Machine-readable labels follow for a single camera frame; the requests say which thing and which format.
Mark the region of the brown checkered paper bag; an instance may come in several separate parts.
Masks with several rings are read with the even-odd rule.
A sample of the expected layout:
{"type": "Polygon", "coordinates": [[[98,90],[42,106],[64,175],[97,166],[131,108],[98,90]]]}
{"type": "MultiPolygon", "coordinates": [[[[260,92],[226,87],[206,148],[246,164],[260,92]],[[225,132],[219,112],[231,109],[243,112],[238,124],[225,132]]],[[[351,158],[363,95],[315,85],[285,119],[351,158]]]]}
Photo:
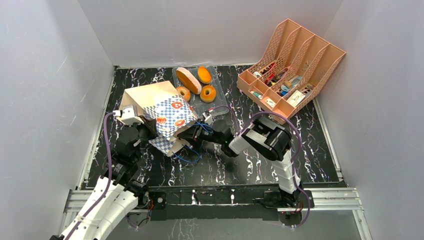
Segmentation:
{"type": "Polygon", "coordinates": [[[168,157],[187,144],[178,140],[177,135],[198,120],[195,110],[170,81],[125,89],[119,110],[127,105],[135,105],[144,122],[156,120],[157,137],[149,143],[168,157]]]}

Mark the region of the sugared orange fake donut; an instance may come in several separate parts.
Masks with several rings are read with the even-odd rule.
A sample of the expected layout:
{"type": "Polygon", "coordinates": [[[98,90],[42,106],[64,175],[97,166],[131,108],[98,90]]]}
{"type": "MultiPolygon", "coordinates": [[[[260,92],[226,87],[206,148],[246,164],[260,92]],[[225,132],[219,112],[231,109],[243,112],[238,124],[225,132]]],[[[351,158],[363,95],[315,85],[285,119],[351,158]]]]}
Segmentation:
{"type": "Polygon", "coordinates": [[[183,99],[187,102],[190,101],[191,99],[191,91],[188,90],[186,87],[184,86],[178,86],[176,88],[176,90],[178,91],[178,93],[183,97],[183,99]]]}

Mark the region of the round orange fake bun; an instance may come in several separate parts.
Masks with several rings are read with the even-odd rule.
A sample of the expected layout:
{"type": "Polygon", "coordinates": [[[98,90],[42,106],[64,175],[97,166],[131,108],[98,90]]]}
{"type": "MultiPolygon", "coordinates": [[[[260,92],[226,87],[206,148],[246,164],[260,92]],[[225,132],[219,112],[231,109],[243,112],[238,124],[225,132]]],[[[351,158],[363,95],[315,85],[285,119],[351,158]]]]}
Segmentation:
{"type": "Polygon", "coordinates": [[[204,66],[200,66],[197,70],[198,79],[201,83],[209,85],[212,81],[212,76],[204,66]]]}

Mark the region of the pink sugared bread slice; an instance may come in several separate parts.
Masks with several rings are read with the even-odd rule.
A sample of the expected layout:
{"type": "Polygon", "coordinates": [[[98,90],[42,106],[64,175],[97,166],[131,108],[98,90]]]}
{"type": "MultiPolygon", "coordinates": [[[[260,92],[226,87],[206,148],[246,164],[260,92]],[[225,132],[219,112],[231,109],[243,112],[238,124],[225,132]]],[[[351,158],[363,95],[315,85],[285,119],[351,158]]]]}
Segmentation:
{"type": "Polygon", "coordinates": [[[176,76],[179,81],[193,94],[199,95],[202,91],[202,85],[199,80],[186,68],[178,67],[176,76]]]}

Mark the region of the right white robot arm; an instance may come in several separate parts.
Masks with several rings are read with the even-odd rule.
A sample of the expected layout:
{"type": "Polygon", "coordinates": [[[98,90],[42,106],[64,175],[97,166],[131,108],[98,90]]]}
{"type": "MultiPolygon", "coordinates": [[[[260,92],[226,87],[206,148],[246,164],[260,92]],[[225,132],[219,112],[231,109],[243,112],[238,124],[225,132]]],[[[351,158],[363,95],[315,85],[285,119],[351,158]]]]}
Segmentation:
{"type": "Polygon", "coordinates": [[[300,203],[302,195],[299,188],[302,183],[293,167],[292,135],[282,125],[259,116],[240,133],[233,133],[225,120],[216,120],[212,124],[202,121],[177,137],[192,146],[199,146],[204,141],[219,144],[221,151],[232,158],[247,148],[253,148],[270,161],[278,177],[278,191],[265,191],[263,198],[257,202],[267,208],[295,207],[300,203]]]}

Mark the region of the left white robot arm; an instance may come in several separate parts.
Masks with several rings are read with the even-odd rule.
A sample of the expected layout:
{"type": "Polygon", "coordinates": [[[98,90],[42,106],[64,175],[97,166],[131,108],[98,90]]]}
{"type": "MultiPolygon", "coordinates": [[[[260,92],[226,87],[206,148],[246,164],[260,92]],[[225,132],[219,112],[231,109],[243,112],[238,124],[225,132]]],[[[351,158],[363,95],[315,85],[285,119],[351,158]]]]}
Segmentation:
{"type": "Polygon", "coordinates": [[[122,129],[111,149],[107,126],[103,126],[107,170],[101,175],[85,204],[69,226],[52,240],[104,240],[130,210],[149,203],[148,187],[135,179],[137,148],[157,137],[156,120],[144,119],[122,129]]]}

